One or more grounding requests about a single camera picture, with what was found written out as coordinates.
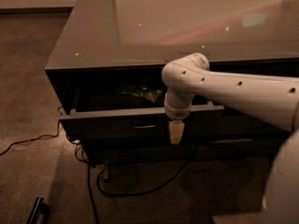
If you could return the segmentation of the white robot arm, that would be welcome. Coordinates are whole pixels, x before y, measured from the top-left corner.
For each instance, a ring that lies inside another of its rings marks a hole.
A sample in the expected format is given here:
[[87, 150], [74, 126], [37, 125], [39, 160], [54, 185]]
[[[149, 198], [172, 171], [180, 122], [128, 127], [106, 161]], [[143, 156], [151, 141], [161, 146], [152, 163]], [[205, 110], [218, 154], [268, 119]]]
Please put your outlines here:
[[182, 136], [194, 96], [230, 107], [291, 134], [273, 162], [262, 200], [261, 224], [299, 224], [299, 81], [296, 77], [212, 72], [194, 53], [166, 64], [165, 114], [171, 142]]

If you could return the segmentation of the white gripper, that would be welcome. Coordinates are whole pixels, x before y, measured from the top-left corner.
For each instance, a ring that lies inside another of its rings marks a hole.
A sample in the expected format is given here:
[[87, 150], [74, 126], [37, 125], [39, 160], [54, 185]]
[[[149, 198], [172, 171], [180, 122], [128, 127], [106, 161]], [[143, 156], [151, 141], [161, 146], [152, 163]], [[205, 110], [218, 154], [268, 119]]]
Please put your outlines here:
[[191, 106], [176, 108], [168, 103], [164, 104], [165, 114], [172, 120], [168, 124], [169, 138], [172, 145], [178, 145], [181, 141], [185, 124], [183, 119], [186, 119], [191, 112]]

